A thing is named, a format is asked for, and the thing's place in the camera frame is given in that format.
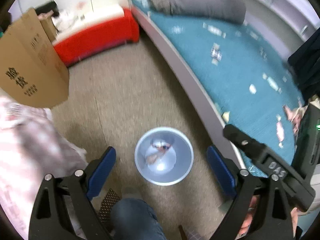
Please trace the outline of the person's right hand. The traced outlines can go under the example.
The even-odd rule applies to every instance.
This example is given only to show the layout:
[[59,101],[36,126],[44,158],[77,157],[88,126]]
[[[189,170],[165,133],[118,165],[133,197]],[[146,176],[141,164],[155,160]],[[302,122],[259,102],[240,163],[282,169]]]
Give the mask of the person's right hand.
[[[253,216],[255,214],[255,209],[257,207],[259,201],[259,196],[253,196],[248,208],[247,215],[245,217],[245,220],[243,221],[243,224],[240,228],[240,231],[238,232],[237,237],[242,237],[244,234],[246,234],[249,230],[249,227],[252,223]],[[294,207],[291,210],[291,220],[292,220],[292,228],[293,228],[293,237],[296,236],[296,230],[297,230],[297,224],[298,224],[298,209]]]

